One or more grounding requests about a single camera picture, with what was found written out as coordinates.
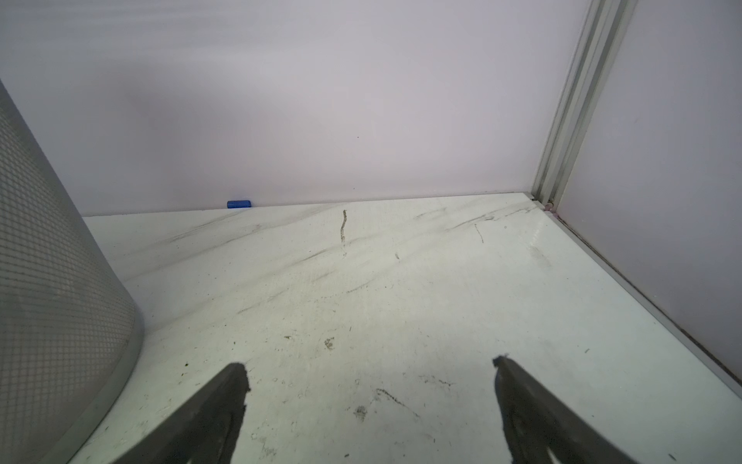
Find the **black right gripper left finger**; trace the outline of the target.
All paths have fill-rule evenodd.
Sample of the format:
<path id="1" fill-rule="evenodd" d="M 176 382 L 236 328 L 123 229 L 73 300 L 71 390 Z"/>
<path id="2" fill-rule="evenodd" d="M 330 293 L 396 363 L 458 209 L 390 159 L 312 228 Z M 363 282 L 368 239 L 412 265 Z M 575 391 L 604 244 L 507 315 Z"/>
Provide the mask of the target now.
<path id="1" fill-rule="evenodd" d="M 229 463 L 250 392 L 241 363 L 226 365 L 119 463 Z"/>

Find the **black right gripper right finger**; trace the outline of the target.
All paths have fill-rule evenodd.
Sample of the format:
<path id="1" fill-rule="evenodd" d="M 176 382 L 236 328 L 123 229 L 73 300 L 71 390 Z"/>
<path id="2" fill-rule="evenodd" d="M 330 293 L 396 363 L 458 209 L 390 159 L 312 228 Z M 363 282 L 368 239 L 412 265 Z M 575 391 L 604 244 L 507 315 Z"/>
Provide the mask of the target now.
<path id="1" fill-rule="evenodd" d="M 514 463 L 633 463 L 519 363 L 493 360 L 494 391 Z"/>

